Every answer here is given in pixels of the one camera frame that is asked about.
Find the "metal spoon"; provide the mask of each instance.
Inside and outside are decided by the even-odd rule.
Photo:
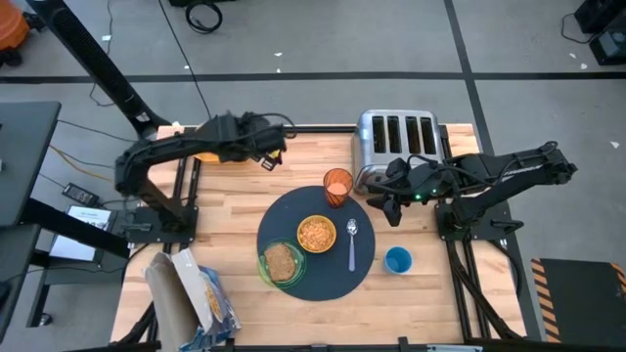
[[[354,235],[356,235],[356,232],[359,230],[356,225],[356,220],[350,219],[345,229],[348,231],[348,234],[350,234],[350,262],[348,264],[348,270],[354,271]]]

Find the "blue cup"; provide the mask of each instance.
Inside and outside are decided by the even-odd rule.
[[[403,274],[411,269],[413,257],[408,250],[395,246],[384,256],[384,268],[391,274]]]

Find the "toaster slot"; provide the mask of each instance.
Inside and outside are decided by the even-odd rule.
[[[389,133],[389,152],[394,154],[402,153],[400,121],[398,120],[398,116],[387,117],[387,132]]]
[[[384,120],[382,116],[372,117],[372,129],[374,130],[374,153],[385,153],[386,138],[384,137]]]
[[[407,116],[407,137],[409,138],[409,153],[420,153],[420,129],[418,128],[418,119],[414,116]]]
[[[421,117],[420,125],[422,126],[422,136],[424,139],[424,153],[437,154],[434,146],[434,134],[432,133],[432,120],[428,117]]]

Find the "gray floor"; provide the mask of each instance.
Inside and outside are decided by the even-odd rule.
[[[96,38],[108,34],[106,0],[67,0]],[[559,36],[560,18],[581,0],[454,0],[474,72],[621,71],[600,67],[589,48]],[[166,6],[197,73],[344,71],[460,72],[452,30],[438,0],[239,0],[220,4],[223,27],[193,33],[183,12]],[[112,58],[126,74],[188,74],[160,12],[150,0],[112,0]],[[582,37],[575,22],[567,32]],[[49,32],[23,47],[24,65],[4,76],[81,76],[84,70]],[[560,143],[580,171],[563,187],[533,189],[510,202],[527,263],[532,257],[613,261],[626,266],[626,81],[477,81],[497,154]],[[161,115],[182,124],[205,120],[193,83],[136,83]],[[0,102],[54,100],[61,118],[132,138],[116,108],[98,108],[88,84],[0,84]],[[296,123],[356,121],[368,109],[432,110],[441,122],[474,123],[463,80],[299,80],[202,82],[213,113],[278,111]],[[97,91],[96,97],[107,98]],[[111,164],[127,144],[60,125],[53,144],[79,158]],[[614,148],[611,142],[622,146]],[[96,169],[112,176],[107,169]],[[42,173],[117,199],[111,185],[67,167],[48,154]],[[33,195],[59,209],[69,201],[55,184],[38,179]],[[108,342],[119,285],[63,286],[46,311],[56,322],[26,329],[37,277],[27,278],[16,316],[0,351],[65,350]]]

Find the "silver toaster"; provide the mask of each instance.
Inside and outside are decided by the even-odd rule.
[[[352,136],[354,190],[367,194],[369,182],[386,179],[384,171],[394,159],[419,154],[441,161],[443,151],[437,117],[421,110],[367,110]],[[424,163],[413,157],[411,166]]]

